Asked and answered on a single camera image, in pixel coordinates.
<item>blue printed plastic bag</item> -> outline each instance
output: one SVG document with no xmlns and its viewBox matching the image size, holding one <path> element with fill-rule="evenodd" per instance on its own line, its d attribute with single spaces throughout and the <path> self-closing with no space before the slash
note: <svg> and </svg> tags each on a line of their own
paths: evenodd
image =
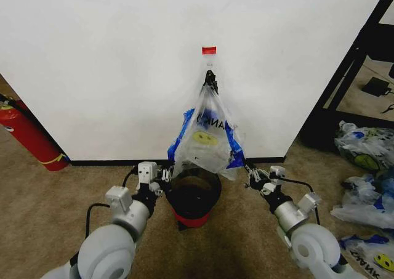
<svg viewBox="0 0 394 279">
<path fill-rule="evenodd" d="M 243 166 L 243 150 L 218 93 L 212 71 L 207 72 L 213 79 L 204 83 L 197 104 L 184 113 L 182 130 L 168 149 L 169 160 L 175 161 L 173 177 L 183 166 L 193 163 L 213 173 L 220 173 L 228 179 L 235 179 L 236 168 Z"/>
</svg>

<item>floor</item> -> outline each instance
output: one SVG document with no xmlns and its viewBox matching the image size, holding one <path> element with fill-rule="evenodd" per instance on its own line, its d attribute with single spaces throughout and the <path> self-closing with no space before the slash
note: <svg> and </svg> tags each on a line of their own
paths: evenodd
<svg viewBox="0 0 394 279">
<path fill-rule="evenodd" d="M 368 69 L 363 71 L 367 78 L 361 76 L 360 84 L 369 79 Z M 346 99 L 353 103 L 340 107 L 361 108 L 363 96 L 352 99 L 351 94 Z M 3 129 L 0 147 L 0 273 L 3 278 L 40 278 L 79 249 L 86 209 L 104 201 L 105 192 L 120 185 L 130 167 L 68 166 L 49 172 Z M 336 154 L 307 148 L 297 139 L 283 166 L 289 178 L 307 181 L 323 198 L 321 223 L 337 238 L 374 233 L 372 227 L 342 222 L 329 213 L 341 201 L 340 182 L 361 176 L 362 169 Z M 260 167 L 268 169 L 269 164 Z M 242 170 L 234 182 L 222 179 L 222 196 L 209 222 L 183 232 L 177 230 L 165 197 L 160 198 L 129 278 L 311 278 L 293 263 L 276 234 L 276 219 L 257 192 L 244 188 L 246 181 Z M 136 184 L 132 178 L 128 187 L 134 191 Z M 286 184 L 283 190 L 295 201 L 307 192 L 293 184 Z M 109 220 L 109 210 L 94 209 L 92 230 Z"/>
<path fill-rule="evenodd" d="M 369 57 L 364 62 L 356 78 L 340 102 L 337 110 L 364 115 L 368 117 L 394 121 L 394 111 L 382 114 L 387 107 L 394 103 L 394 94 L 376 97 L 361 91 L 361 88 L 372 78 L 376 77 L 389 82 L 389 87 L 394 89 L 394 79 L 389 77 L 388 71 L 392 63 L 377 62 Z"/>
</svg>

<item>crumpled plastic bag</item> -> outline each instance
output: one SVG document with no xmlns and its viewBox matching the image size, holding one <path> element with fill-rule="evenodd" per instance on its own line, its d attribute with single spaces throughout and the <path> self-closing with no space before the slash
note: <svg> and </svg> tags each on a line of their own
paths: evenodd
<svg viewBox="0 0 394 279">
<path fill-rule="evenodd" d="M 348 222 L 394 228 L 394 195 L 376 192 L 374 184 L 370 174 L 347 179 L 345 185 L 350 189 L 345 192 L 342 204 L 334 206 L 331 214 Z"/>
<path fill-rule="evenodd" d="M 361 239 L 353 235 L 342 238 L 339 244 L 371 278 L 394 278 L 394 244 L 388 237 Z"/>
<path fill-rule="evenodd" d="M 335 145 L 339 153 L 353 164 L 376 172 L 394 165 L 394 130 L 358 128 L 341 121 Z"/>
</svg>

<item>black baseboard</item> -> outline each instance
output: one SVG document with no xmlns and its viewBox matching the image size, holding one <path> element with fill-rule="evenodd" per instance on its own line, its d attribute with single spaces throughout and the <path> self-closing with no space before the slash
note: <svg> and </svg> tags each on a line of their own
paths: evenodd
<svg viewBox="0 0 394 279">
<path fill-rule="evenodd" d="M 252 163 L 283 163 L 285 157 L 248 158 Z M 131 166 L 142 161 L 156 162 L 158 165 L 167 164 L 168 160 L 83 160 L 70 161 L 73 166 Z"/>
</svg>

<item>black device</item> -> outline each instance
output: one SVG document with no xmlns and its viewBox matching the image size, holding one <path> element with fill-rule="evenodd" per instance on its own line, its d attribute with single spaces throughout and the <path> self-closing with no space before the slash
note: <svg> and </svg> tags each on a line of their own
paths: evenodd
<svg viewBox="0 0 394 279">
<path fill-rule="evenodd" d="M 361 90 L 379 97 L 390 93 L 392 89 L 388 87 L 388 84 L 387 81 L 372 77 Z"/>
</svg>

